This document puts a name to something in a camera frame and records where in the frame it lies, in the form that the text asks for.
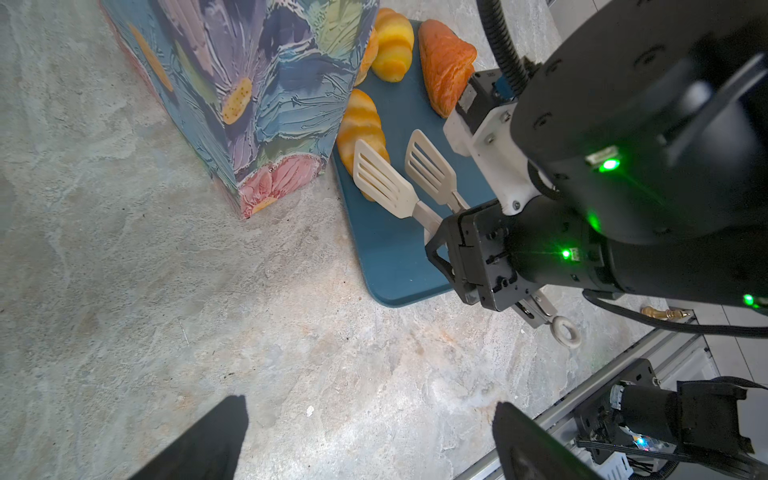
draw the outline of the concrete floor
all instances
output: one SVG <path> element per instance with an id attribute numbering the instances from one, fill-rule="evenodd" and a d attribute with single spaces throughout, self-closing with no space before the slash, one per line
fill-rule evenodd
<path id="1" fill-rule="evenodd" d="M 479 35 L 453 3 L 421 18 Z M 515 5 L 548 55 L 543 0 Z M 453 294 L 382 307 L 336 172 L 241 223 L 94 0 L 4 0 L 0 45 L 2 478 L 127 478 L 230 394 L 238 478 L 451 478 L 497 401 L 536 415 L 647 331 L 553 287 L 579 350 Z"/>

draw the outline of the bread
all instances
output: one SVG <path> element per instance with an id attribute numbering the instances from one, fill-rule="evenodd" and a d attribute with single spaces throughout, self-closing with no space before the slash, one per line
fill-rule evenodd
<path id="1" fill-rule="evenodd" d="M 349 96 L 349 103 L 341 120 L 341 127 L 339 127 L 339 136 L 336 137 L 339 157 L 350 175 L 352 175 L 355 160 L 355 142 L 359 138 L 366 141 L 377 154 L 389 162 L 382 121 L 376 111 L 376 106 L 371 97 L 362 90 L 355 88 Z M 373 201 L 368 195 L 363 195 L 368 200 Z"/>
<path id="2" fill-rule="evenodd" d="M 379 54 L 371 65 L 384 81 L 397 82 L 406 76 L 413 62 L 413 27 L 410 20 L 391 8 L 382 8 L 376 17 Z"/>
<path id="3" fill-rule="evenodd" d="M 419 27 L 419 55 L 429 103 L 447 118 L 475 73 L 472 62 L 478 51 L 445 24 L 427 20 Z"/>
<path id="4" fill-rule="evenodd" d="M 379 53 L 379 34 L 376 33 L 376 27 L 371 30 L 371 38 L 368 39 L 368 46 L 366 47 L 366 53 L 362 55 L 362 62 L 360 62 L 360 69 L 357 71 L 357 78 L 355 79 L 355 86 L 358 86 L 366 79 L 368 75 L 368 69 L 371 68 L 373 60 Z"/>

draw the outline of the metal ring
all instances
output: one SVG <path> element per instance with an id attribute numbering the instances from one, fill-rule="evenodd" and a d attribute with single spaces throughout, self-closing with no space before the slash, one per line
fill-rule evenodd
<path id="1" fill-rule="evenodd" d="M 568 331 L 570 338 L 563 332 L 564 328 Z M 554 339 L 562 346 L 569 349 L 577 349 L 581 345 L 581 334 L 576 325 L 564 316 L 556 316 L 552 323 L 549 324 L 549 329 L 552 331 Z"/>

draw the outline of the floral box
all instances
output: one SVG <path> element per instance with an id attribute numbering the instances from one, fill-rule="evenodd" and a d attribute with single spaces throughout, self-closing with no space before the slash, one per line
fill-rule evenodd
<path id="1" fill-rule="evenodd" d="M 242 218 L 324 171 L 378 0 L 101 5 Z"/>

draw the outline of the spatula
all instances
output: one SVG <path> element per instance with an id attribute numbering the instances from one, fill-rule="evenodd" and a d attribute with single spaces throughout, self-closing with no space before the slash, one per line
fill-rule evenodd
<path id="1" fill-rule="evenodd" d="M 406 149 L 406 174 L 438 205 L 448 205 L 457 214 L 469 205 L 456 191 L 456 172 L 435 145 L 420 130 L 414 130 Z"/>
<path id="2" fill-rule="evenodd" d="M 413 185 L 362 139 L 355 143 L 352 177 L 364 194 L 395 217 L 414 217 L 424 227 L 425 245 L 435 235 L 442 218 L 419 200 Z"/>

